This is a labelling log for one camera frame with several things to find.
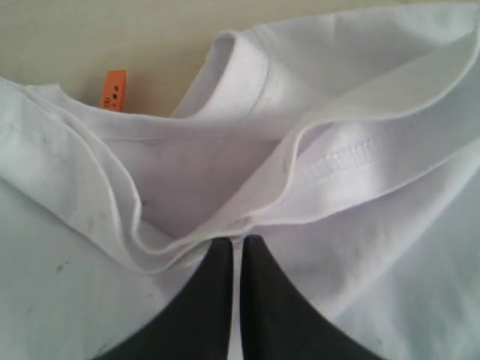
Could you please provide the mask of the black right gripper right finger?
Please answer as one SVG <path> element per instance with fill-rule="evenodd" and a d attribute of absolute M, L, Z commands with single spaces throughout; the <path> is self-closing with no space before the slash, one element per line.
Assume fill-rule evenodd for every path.
<path fill-rule="evenodd" d="M 245 359 L 379 358 L 308 303 L 281 270 L 259 235 L 249 235 L 244 240 L 240 316 Z"/>

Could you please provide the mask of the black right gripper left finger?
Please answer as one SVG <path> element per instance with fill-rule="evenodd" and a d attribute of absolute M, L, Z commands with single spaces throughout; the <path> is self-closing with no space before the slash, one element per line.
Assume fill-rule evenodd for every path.
<path fill-rule="evenodd" d="M 226 359 L 233 305 L 233 244 L 215 239 L 192 277 L 150 323 L 99 359 Z"/>

